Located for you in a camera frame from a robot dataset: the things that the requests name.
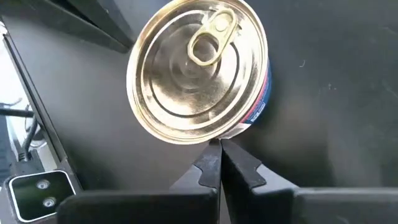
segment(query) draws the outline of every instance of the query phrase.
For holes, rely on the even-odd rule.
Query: can rim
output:
[[[148,121],[146,121],[146,118],[142,114],[141,106],[139,105],[137,99],[137,89],[135,88],[136,86],[136,75],[137,75],[137,66],[138,66],[138,59],[139,56],[143,50],[143,45],[146,41],[146,37],[148,34],[152,33],[154,28],[156,27],[156,24],[158,21],[161,21],[164,17],[168,16],[174,9],[184,5],[188,4],[191,2],[198,2],[201,0],[173,0],[166,4],[164,7],[159,9],[152,17],[149,19],[147,24],[144,26],[144,28],[141,30],[141,33],[139,34],[136,43],[134,44],[130,58],[128,61],[127,65],[127,75],[126,75],[126,89],[127,89],[127,97],[129,100],[130,107],[136,116],[138,122],[140,125],[149,133],[151,133],[153,136],[165,141],[169,142],[172,144],[183,144],[183,145],[188,145],[188,144],[198,144],[201,142],[205,142],[210,140],[211,138],[217,138],[218,136],[222,135],[223,133],[226,133],[233,127],[235,127],[237,124],[241,122],[241,120],[245,117],[246,113],[249,112],[250,108],[253,106],[255,101],[257,100],[258,95],[261,92],[261,88],[263,85],[266,84],[266,78],[268,76],[267,74],[267,67],[268,67],[268,45],[267,45],[267,38],[266,38],[266,33],[265,30],[262,26],[262,24],[259,22],[260,19],[258,18],[258,15],[254,12],[254,10],[244,1],[242,0],[222,0],[221,2],[225,2],[226,4],[241,4],[245,7],[244,11],[248,11],[250,14],[248,14],[248,17],[251,18],[252,23],[258,28],[259,33],[261,34],[261,39],[264,44],[264,52],[263,52],[263,63],[261,66],[261,69],[259,70],[260,76],[262,77],[261,80],[264,80],[263,82],[257,83],[255,87],[255,92],[257,94],[251,95],[250,99],[247,100],[247,102],[239,109],[239,111],[236,113],[235,116],[233,116],[230,120],[230,122],[225,123],[224,125],[220,126],[219,128],[215,129],[212,132],[207,133],[206,135],[203,135],[199,138],[176,138],[175,136],[169,136],[165,133],[162,133],[160,131],[157,131]]]

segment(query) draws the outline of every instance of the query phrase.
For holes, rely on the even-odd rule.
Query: pull ring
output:
[[[215,12],[190,39],[188,43],[188,56],[190,59],[202,67],[213,65],[218,62],[221,59],[225,47],[233,40],[232,36],[236,30],[237,24],[238,20],[232,9],[221,9]],[[217,53],[212,59],[206,62],[203,62],[193,54],[193,47],[201,35],[209,35],[216,39],[218,43]]]

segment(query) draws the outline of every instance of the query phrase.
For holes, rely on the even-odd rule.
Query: tin can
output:
[[[264,28],[241,0],[171,1],[143,28],[127,68],[136,118],[174,144],[243,132],[270,91]]]

